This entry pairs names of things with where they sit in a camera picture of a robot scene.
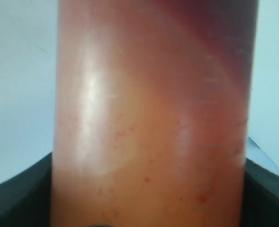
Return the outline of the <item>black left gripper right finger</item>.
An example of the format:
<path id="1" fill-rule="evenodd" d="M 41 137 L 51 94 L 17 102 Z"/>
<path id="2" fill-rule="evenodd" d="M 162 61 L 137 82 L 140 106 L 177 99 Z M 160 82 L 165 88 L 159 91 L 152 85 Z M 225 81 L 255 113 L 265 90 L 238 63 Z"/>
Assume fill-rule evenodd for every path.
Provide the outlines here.
<path id="1" fill-rule="evenodd" d="M 279 176 L 247 159 L 242 227 L 279 227 Z"/>

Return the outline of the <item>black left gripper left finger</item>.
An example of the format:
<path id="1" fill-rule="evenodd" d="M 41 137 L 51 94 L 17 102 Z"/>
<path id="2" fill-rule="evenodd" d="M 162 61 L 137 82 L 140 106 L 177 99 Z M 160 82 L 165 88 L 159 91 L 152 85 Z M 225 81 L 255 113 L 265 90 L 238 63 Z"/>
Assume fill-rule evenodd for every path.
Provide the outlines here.
<path id="1" fill-rule="evenodd" d="M 52 154 L 0 184 L 0 227 L 50 226 Z"/>

